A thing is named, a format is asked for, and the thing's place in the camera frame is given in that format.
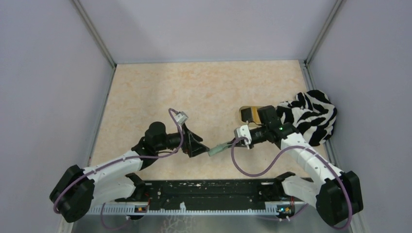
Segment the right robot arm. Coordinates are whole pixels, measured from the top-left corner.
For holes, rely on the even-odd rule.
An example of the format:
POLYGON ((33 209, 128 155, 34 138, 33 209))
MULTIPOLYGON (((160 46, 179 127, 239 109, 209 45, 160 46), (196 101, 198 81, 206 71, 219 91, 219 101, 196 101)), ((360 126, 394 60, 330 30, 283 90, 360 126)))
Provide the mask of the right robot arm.
POLYGON ((311 181, 304 180, 294 173, 284 173, 276 177, 274 195, 279 200, 289 196, 298 198, 314 207, 321 219, 334 229, 342 221, 347 229, 353 215, 363 210, 360 179, 353 171, 344 172, 324 159, 291 124, 282 123, 275 107, 268 105, 258 108, 260 126, 250 129, 247 124, 235 129, 234 139, 229 142, 231 159, 237 170, 248 177, 266 174, 280 158, 287 153, 309 174, 311 181), (238 165, 234 155, 235 147, 251 149, 255 144, 270 142, 280 152, 260 173, 247 173, 238 165))

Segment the green card holder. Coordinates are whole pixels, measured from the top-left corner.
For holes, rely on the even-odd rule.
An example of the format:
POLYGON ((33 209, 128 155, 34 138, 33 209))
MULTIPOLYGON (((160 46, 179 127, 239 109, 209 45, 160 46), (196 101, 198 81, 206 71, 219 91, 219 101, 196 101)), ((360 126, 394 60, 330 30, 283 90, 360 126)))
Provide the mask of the green card holder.
POLYGON ((229 141, 229 142, 225 142, 225 143, 222 143, 222 144, 218 144, 213 148, 210 148, 209 151, 208 151, 209 157, 223 152, 224 150, 230 148, 232 146, 232 144, 233 144, 233 142, 229 141))

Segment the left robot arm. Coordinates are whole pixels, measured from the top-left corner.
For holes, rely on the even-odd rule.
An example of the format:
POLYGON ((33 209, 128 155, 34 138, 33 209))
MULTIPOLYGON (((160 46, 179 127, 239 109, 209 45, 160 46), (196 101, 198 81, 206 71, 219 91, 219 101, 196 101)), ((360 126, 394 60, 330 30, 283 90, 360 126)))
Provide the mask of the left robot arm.
POLYGON ((153 122, 139 142, 122 156, 96 166, 70 166, 50 193, 53 211, 72 223, 90 208, 108 201, 139 201, 144 198, 146 188, 135 172, 166 158, 160 155, 166 149, 172 153, 181 150, 189 157, 208 152, 209 147, 202 141, 185 124, 176 133, 167 133, 165 124, 153 122))

